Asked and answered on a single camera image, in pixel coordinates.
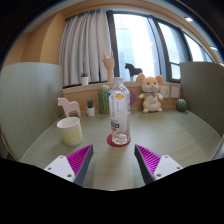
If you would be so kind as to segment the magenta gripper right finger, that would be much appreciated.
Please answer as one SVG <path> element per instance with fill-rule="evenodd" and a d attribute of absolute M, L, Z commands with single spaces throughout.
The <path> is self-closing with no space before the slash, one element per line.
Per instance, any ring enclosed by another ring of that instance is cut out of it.
<path fill-rule="evenodd" d="M 169 155 L 159 156 L 140 145 L 135 145 L 134 154 L 145 184 L 150 184 L 182 169 L 182 166 Z"/>

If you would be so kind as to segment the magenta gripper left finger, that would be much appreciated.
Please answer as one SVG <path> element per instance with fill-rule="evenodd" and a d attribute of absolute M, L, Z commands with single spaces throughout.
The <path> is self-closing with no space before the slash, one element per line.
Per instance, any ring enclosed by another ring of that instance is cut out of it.
<path fill-rule="evenodd" d="M 88 145 L 69 156 L 58 156 L 44 170 L 82 186 L 92 156 L 93 145 Z"/>

